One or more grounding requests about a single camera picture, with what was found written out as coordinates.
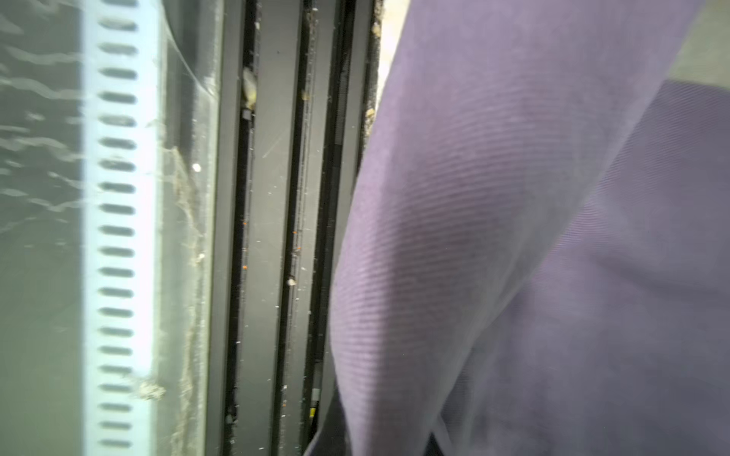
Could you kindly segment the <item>purple long pants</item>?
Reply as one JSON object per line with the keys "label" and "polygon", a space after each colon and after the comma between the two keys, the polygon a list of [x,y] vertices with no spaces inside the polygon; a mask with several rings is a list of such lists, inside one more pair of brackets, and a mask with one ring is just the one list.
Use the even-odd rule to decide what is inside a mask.
{"label": "purple long pants", "polygon": [[729,451],[729,5],[414,1],[311,455]]}

